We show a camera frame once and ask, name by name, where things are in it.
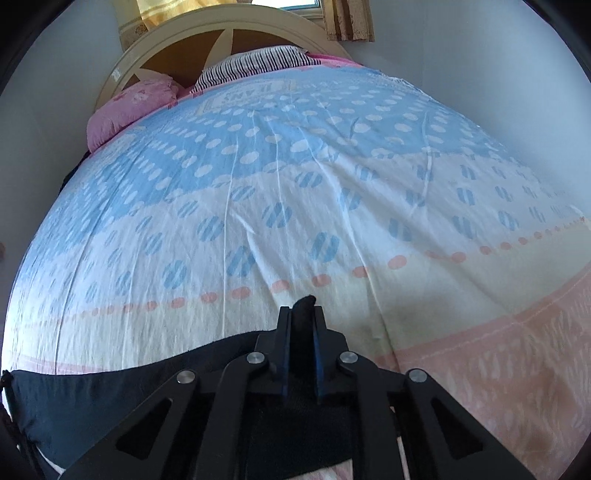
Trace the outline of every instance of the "cream headboard frame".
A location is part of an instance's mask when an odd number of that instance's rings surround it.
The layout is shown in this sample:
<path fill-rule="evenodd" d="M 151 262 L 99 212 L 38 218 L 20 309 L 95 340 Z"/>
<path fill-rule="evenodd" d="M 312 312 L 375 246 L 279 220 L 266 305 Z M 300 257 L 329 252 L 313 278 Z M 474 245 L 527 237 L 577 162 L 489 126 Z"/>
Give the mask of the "cream headboard frame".
<path fill-rule="evenodd" d="M 131 46 L 119 59 L 103 85 L 96 108 L 119 93 L 136 73 L 141 72 L 142 66 L 149 59 L 188 37 L 222 31 L 207 55 L 206 66 L 223 60 L 232 52 L 235 30 L 271 34 L 312 53 L 350 58 L 338 42 L 326 38 L 324 29 L 292 12 L 250 4 L 216 5 L 179 15 L 151 30 Z M 191 58 L 179 61 L 190 62 Z"/>

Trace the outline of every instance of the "pillow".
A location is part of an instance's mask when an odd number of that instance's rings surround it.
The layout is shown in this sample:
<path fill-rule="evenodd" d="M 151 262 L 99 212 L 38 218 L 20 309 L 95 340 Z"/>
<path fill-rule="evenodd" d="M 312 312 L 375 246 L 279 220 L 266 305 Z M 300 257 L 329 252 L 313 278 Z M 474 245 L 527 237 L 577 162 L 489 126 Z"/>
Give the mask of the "pillow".
<path fill-rule="evenodd" d="M 177 99 L 178 84 L 169 76 L 135 83 L 100 107 L 88 120 L 86 139 L 93 153 L 133 122 Z"/>
<path fill-rule="evenodd" d="M 341 57 L 335 57 L 333 55 L 324 55 L 323 53 L 308 53 L 307 54 L 311 59 L 316 59 L 320 62 L 321 65 L 325 67 L 362 67 L 359 63 L 344 59 Z"/>
<path fill-rule="evenodd" d="M 310 65 L 320 65 L 320 61 L 309 57 L 304 49 L 294 45 L 278 45 L 236 53 L 206 68 L 195 84 L 195 91 L 258 73 Z"/>

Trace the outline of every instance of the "pink pillow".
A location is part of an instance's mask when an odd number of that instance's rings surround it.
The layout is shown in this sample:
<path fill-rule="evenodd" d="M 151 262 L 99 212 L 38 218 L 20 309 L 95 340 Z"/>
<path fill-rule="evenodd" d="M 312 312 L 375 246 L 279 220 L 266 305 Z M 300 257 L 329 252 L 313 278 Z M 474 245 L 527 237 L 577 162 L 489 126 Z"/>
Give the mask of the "pink pillow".
<path fill-rule="evenodd" d="M 86 139 L 93 153 L 133 122 L 177 99 L 178 84 L 168 76 L 143 80 L 126 88 L 88 120 Z"/>
<path fill-rule="evenodd" d="M 343 59 L 341 57 L 335 57 L 333 55 L 324 55 L 323 53 L 307 53 L 307 55 L 316 60 L 320 60 L 320 64 L 326 67 L 362 67 L 359 63 Z"/>

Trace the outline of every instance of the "window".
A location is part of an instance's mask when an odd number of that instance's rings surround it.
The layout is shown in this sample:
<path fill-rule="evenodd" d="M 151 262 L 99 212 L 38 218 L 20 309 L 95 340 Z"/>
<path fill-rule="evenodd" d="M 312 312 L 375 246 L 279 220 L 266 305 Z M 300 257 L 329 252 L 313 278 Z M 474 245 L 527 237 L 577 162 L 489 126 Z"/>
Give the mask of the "window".
<path fill-rule="evenodd" d="M 253 5 L 294 10 L 300 8 L 320 8 L 320 0 L 252 0 Z"/>

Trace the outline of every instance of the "white wall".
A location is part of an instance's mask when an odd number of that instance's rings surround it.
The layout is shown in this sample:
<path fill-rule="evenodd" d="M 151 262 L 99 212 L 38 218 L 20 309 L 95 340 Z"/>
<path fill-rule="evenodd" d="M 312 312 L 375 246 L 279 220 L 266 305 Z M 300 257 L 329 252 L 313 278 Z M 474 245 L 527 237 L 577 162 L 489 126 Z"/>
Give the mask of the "white wall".
<path fill-rule="evenodd" d="M 423 82 L 426 0 L 370 0 L 376 42 L 343 42 L 351 57 L 417 87 Z"/>
<path fill-rule="evenodd" d="M 426 5 L 423 90 L 590 214 L 591 83 L 562 39 L 522 0 Z"/>
<path fill-rule="evenodd" d="M 86 122 L 121 53 L 110 0 L 76 0 L 37 38 L 0 96 L 0 331 L 21 258 L 86 151 Z"/>

